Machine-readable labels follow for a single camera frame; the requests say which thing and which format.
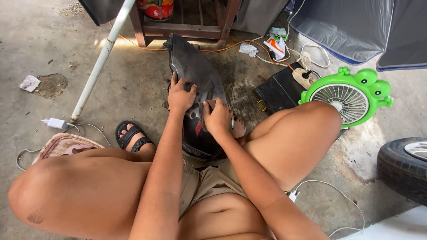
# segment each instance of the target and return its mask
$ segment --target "red decal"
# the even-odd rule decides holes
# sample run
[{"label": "red decal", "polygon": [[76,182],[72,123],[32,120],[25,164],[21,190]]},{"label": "red decal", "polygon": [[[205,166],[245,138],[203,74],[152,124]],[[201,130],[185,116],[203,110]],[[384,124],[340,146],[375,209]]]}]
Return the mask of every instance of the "red decal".
[{"label": "red decal", "polygon": [[202,129],[202,122],[201,121],[199,121],[197,123],[196,129],[195,129],[196,130],[196,137],[199,136],[200,129]]}]

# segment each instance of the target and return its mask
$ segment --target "tire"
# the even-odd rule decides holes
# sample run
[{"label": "tire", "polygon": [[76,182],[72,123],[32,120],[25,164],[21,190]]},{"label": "tire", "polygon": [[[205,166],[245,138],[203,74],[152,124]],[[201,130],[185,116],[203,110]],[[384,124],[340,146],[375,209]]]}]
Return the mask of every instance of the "tire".
[{"label": "tire", "polygon": [[427,138],[402,138],[384,144],[377,157],[380,179],[397,193],[427,206],[427,162],[407,154],[409,143],[427,141]]}]

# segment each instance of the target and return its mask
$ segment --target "hand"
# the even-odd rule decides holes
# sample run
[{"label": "hand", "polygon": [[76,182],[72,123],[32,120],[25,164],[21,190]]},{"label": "hand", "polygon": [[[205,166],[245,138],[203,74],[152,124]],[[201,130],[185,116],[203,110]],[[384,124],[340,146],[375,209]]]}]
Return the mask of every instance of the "hand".
[{"label": "hand", "polygon": [[229,133],[230,120],[233,116],[233,111],[230,111],[228,105],[222,102],[220,97],[216,98],[215,108],[211,113],[209,103],[203,102],[203,119],[208,131],[214,138],[218,135]]},{"label": "hand", "polygon": [[197,87],[194,84],[191,86],[190,92],[184,89],[184,83],[191,82],[189,78],[181,78],[179,82],[176,81],[177,74],[172,74],[170,80],[169,96],[167,101],[169,103],[170,112],[178,112],[184,114],[194,103],[196,99]]}]

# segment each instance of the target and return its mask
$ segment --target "fan grille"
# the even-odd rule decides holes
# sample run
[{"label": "fan grille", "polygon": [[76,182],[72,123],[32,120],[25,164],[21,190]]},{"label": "fan grille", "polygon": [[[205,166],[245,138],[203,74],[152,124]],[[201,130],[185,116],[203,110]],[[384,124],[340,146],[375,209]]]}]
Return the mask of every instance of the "fan grille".
[{"label": "fan grille", "polygon": [[341,114],[342,123],[349,124],[360,120],[369,109],[366,95],[358,88],[348,84],[328,84],[314,91],[310,101],[321,101],[334,106]]}]

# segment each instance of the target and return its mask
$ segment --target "sandal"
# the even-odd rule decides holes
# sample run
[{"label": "sandal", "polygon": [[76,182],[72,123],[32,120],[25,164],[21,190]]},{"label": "sandal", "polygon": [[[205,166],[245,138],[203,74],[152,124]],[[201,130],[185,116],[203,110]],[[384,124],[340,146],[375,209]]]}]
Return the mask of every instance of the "sandal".
[{"label": "sandal", "polygon": [[[128,124],[133,124],[134,126],[128,130],[127,129]],[[120,138],[120,135],[122,134],[123,130],[125,130],[127,132],[123,135],[122,138]],[[137,124],[135,124],[131,121],[121,122],[116,128],[116,140],[117,140],[117,143],[119,144],[119,147],[121,149],[125,150],[126,146],[129,144],[132,137],[139,132],[142,132],[142,134],[144,134],[144,136],[146,136],[145,132]],[[146,143],[154,144],[153,141],[151,141],[151,139],[149,137],[142,137],[142,138],[138,139],[135,142],[135,144],[132,146],[131,152],[137,152]]]}]

